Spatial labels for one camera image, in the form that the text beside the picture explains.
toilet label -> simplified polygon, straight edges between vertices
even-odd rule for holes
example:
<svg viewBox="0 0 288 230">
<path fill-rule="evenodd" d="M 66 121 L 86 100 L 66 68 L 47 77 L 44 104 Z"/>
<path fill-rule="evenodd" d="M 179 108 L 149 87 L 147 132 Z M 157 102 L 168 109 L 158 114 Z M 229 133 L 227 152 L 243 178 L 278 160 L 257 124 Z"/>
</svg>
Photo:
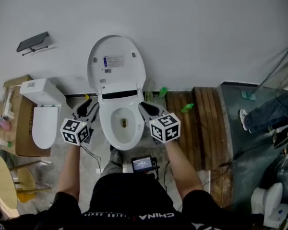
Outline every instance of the toilet label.
<svg viewBox="0 0 288 230">
<path fill-rule="evenodd" d="M 122 67 L 123 56 L 104 56 L 105 67 Z"/>
</svg>

cardboard box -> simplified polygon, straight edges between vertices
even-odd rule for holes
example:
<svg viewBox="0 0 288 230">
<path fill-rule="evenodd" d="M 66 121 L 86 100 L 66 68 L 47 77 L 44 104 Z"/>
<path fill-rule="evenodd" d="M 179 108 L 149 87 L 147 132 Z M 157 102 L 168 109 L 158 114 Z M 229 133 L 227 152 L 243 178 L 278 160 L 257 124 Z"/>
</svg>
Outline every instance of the cardboard box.
<svg viewBox="0 0 288 230">
<path fill-rule="evenodd" d="M 10 85 L 20 85 L 25 81 L 32 80 L 29 75 L 9 80 L 4 86 L 8 89 Z M 14 119 L 8 119 L 11 122 L 11 129 L 4 131 L 0 128 L 0 138 L 11 141 L 12 147 L 0 145 L 0 149 L 15 154 L 17 156 L 48 157 L 50 149 L 40 149 L 36 146 L 32 138 L 33 114 L 36 104 L 19 94 L 20 86 L 15 87 L 11 98 L 12 112 Z M 3 113 L 4 103 L 0 103 L 0 116 Z"/>
</svg>

fiducial marker cube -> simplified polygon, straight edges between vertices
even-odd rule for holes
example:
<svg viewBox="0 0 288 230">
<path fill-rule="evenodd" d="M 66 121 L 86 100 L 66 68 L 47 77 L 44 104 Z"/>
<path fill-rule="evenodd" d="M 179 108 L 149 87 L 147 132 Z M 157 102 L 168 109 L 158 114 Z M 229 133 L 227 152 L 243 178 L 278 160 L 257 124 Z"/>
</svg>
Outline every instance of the fiducial marker cube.
<svg viewBox="0 0 288 230">
<path fill-rule="evenodd" d="M 166 143 L 180 137 L 180 120 L 171 113 L 149 121 L 150 135 Z"/>
<path fill-rule="evenodd" d="M 86 122 L 65 118 L 61 126 L 61 134 L 67 143 L 80 146 L 89 136 Z"/>
</svg>

white toilet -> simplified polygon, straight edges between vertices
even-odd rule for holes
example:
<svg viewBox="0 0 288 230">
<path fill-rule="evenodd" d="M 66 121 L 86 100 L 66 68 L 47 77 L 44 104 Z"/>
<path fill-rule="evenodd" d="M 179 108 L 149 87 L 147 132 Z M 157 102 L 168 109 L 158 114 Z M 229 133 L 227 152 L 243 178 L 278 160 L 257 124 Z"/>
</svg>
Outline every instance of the white toilet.
<svg viewBox="0 0 288 230">
<path fill-rule="evenodd" d="M 63 120 L 72 117 L 65 96 L 47 79 L 23 82 L 20 94 L 37 104 L 33 114 L 34 143 L 41 149 L 50 148 L 61 137 Z"/>
<path fill-rule="evenodd" d="M 257 187 L 251 196 L 252 214 L 264 215 L 264 226 L 279 228 L 288 215 L 288 204 L 281 204 L 283 185 L 273 184 L 268 190 Z"/>
<path fill-rule="evenodd" d="M 91 51 L 87 73 L 98 94 L 100 123 L 107 140 L 119 150 L 132 149 L 144 130 L 139 103 L 144 101 L 146 74 L 139 51 L 126 37 L 103 37 Z"/>
</svg>

toilet tank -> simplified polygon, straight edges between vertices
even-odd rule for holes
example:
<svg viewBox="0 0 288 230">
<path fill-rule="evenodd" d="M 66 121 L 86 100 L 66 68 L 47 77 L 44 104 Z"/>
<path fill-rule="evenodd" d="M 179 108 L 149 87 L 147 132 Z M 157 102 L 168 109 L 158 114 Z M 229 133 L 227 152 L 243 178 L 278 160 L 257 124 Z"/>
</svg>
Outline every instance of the toilet tank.
<svg viewBox="0 0 288 230">
<path fill-rule="evenodd" d="M 66 98 L 49 80 L 35 79 L 23 82 L 20 94 L 37 105 L 59 105 L 66 103 Z"/>
</svg>

